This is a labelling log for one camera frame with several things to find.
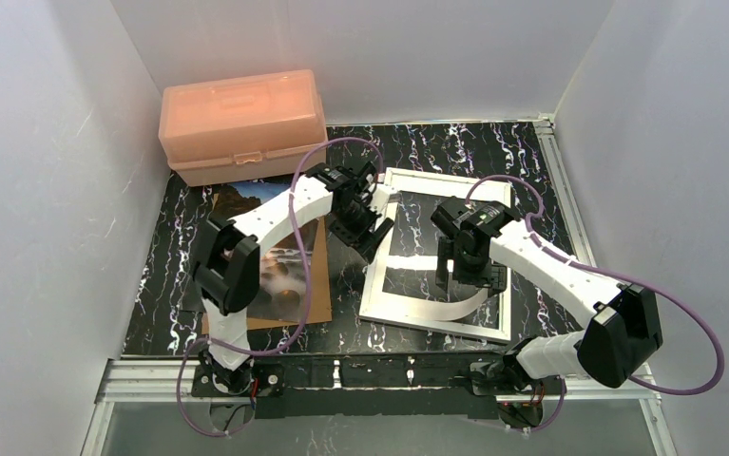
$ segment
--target black table surface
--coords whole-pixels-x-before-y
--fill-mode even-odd
[[[329,138],[344,136],[377,143],[384,153],[386,166],[471,178],[509,174],[524,179],[543,195],[546,206],[545,215],[535,224],[535,229],[572,253],[532,123],[416,123],[328,128]],[[356,167],[369,157],[364,147],[357,143],[334,145],[328,149],[331,165]],[[188,254],[201,221],[212,208],[213,195],[220,191],[221,185],[189,188],[179,176],[171,174],[135,299],[124,356],[181,357],[187,344],[201,334],[201,316],[180,311],[180,306],[197,300],[188,280]],[[516,192],[515,203],[522,213],[535,210],[531,195],[524,189],[516,188]],[[420,202],[415,207],[429,215],[432,203],[425,204]],[[434,233],[421,235],[425,239],[434,239],[434,236]],[[328,252],[333,320],[308,325],[288,352],[438,352],[501,350],[505,347],[484,340],[360,319],[358,307],[367,264],[331,235],[328,236]],[[505,293],[511,293],[512,342],[529,335],[556,335],[579,329],[562,306],[518,274],[512,273],[510,288]],[[472,316],[473,322],[482,326],[495,325],[496,318],[496,312],[477,311]],[[294,327],[283,327],[251,331],[250,346],[253,350],[274,348],[293,330]]]

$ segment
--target purple cable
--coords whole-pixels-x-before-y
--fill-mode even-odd
[[[473,191],[482,184],[482,182],[485,181],[505,181],[505,182],[512,182],[512,183],[518,183],[523,185],[538,201],[538,210],[537,212],[528,213],[527,216],[524,218],[524,222],[527,226],[527,230],[529,231],[530,238],[532,241],[537,245],[538,247],[541,247],[544,252],[546,252],[550,257],[553,257],[554,259],[557,259],[558,261],[562,261],[563,263],[568,262],[569,258],[559,255],[558,253],[552,251],[548,247],[543,245],[543,242],[538,238],[538,234],[535,233],[534,229],[532,228],[532,219],[539,219],[543,216],[544,213],[544,205],[543,205],[543,198],[538,193],[537,190],[533,186],[531,186],[529,183],[527,183],[525,180],[521,180],[519,178],[515,178],[513,176],[506,176],[506,175],[500,175],[496,174],[493,176],[487,176],[486,178],[480,179],[477,183],[473,185],[473,187],[469,190],[468,194],[465,196],[465,203],[470,203],[470,195],[473,194]],[[704,393],[711,388],[715,387],[717,383],[719,383],[719,380],[722,378],[722,374],[725,372],[725,353],[722,351],[722,344],[719,342],[719,338],[714,333],[714,331],[711,329],[711,327],[706,323],[705,320],[700,317],[697,312],[694,311],[694,309],[690,308],[687,304],[679,300],[676,296],[673,296],[672,294],[668,293],[667,291],[663,290],[661,287],[658,287],[654,284],[648,283],[643,280],[639,280],[635,277],[631,277],[629,275],[614,273],[613,271],[609,271],[607,269],[603,268],[596,268],[593,266],[588,266],[587,264],[579,263],[576,261],[571,261],[568,263],[569,266],[572,268],[576,268],[582,271],[586,271],[593,274],[599,274],[601,276],[608,276],[611,278],[615,278],[616,280],[620,280],[622,282],[628,282],[635,285],[642,286],[644,288],[648,288],[655,292],[657,295],[661,295],[665,297],[666,299],[672,301],[676,306],[678,306],[682,311],[684,311],[686,314],[688,314],[694,321],[697,322],[698,325],[702,328],[702,330],[705,332],[705,334],[708,336],[708,339],[711,341],[711,345],[714,346],[714,353],[717,356],[717,367],[714,370],[714,375],[711,377],[710,380],[705,382],[704,384],[700,385],[696,388],[691,389],[672,389],[672,388],[664,388],[660,387],[658,385],[653,385],[651,383],[645,382],[640,378],[637,377],[630,377],[630,381],[637,385],[641,385],[642,387],[649,388],[650,390],[654,390],[663,394],[672,394],[676,396],[691,396],[695,394],[701,394]]]
[[[563,402],[566,400],[567,392],[566,380],[565,378],[560,377],[560,399],[557,400],[557,407],[554,409],[554,413],[552,413],[551,416],[549,416],[548,419],[540,426],[532,427],[529,432],[539,432],[554,423],[554,420],[557,419],[557,415],[560,414],[560,410],[563,409]]]
[[[299,180],[299,173],[302,172],[303,166],[305,166],[305,163],[308,161],[308,159],[314,155],[319,150],[322,150],[325,147],[328,147],[335,143],[345,143],[345,142],[355,142],[355,143],[363,143],[364,145],[370,147],[375,154],[378,156],[378,173],[384,172],[384,156],[381,154],[381,151],[378,149],[378,146],[375,145],[373,142],[369,142],[367,140],[362,140],[361,138],[352,138],[352,137],[345,137],[345,138],[336,138],[333,140],[329,140],[327,142],[323,142],[322,144],[319,144],[318,146],[314,147],[310,151],[308,151],[303,157],[302,160],[297,165],[297,170],[294,173],[294,177],[291,179],[291,187],[290,187],[290,193],[289,193],[289,220],[291,220],[291,226],[294,231],[294,237],[297,240],[297,248],[299,249],[299,256],[302,259],[302,271],[305,273],[306,277],[311,276],[311,266],[308,261],[308,254],[305,251],[305,243],[302,241],[302,234],[299,232],[299,222],[297,221],[297,214],[294,212],[294,192],[297,189],[297,181]],[[278,354],[280,352],[283,352],[284,350],[291,347],[292,344],[297,340],[300,334],[302,334],[302,331],[305,329],[306,323],[308,323],[308,314],[311,311],[311,280],[306,280],[305,282],[305,313],[299,320],[299,324],[297,325],[297,329],[294,331],[294,333],[285,341],[282,345],[279,345],[271,350],[262,350],[262,351],[254,351],[254,350],[247,350],[242,349],[241,347],[236,347],[232,344],[229,344],[227,342],[224,342],[219,339],[202,337],[199,339],[196,339],[191,343],[190,347],[188,347],[185,350],[185,353],[182,357],[182,364],[180,365],[180,373],[177,376],[177,406],[180,409],[180,414],[182,415],[182,418],[185,420],[185,422],[193,428],[193,430],[197,431],[199,434],[207,436],[207,437],[225,437],[227,435],[232,435],[242,429],[244,429],[247,425],[247,423],[242,424],[239,427],[236,427],[235,429],[232,429],[227,432],[211,432],[209,430],[204,430],[200,428],[196,423],[191,420],[190,416],[187,414],[187,410],[185,410],[185,406],[182,403],[182,374],[185,371],[185,364],[187,363],[187,358],[190,355],[190,353],[193,351],[194,347],[201,345],[201,344],[211,344],[215,343],[219,347],[225,348],[227,350],[231,350],[233,352],[238,352],[242,354],[247,354],[249,356],[272,356],[275,354]]]

